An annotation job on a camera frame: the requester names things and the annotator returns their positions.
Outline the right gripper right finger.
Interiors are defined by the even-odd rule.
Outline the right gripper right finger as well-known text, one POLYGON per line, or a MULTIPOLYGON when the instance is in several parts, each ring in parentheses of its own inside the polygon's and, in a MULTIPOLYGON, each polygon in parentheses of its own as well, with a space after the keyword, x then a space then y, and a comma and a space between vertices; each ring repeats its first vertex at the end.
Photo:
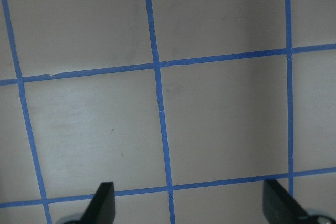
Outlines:
POLYGON ((309 223, 308 213, 273 179, 263 182, 263 214, 268 223, 309 223))

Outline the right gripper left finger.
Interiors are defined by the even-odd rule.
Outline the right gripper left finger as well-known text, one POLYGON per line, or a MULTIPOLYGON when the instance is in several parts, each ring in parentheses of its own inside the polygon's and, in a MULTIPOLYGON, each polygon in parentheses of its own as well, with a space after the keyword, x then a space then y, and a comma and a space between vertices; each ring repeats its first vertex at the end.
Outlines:
POLYGON ((116 216, 115 203, 113 182, 101 183, 87 209, 80 218, 79 223, 114 223, 116 216))

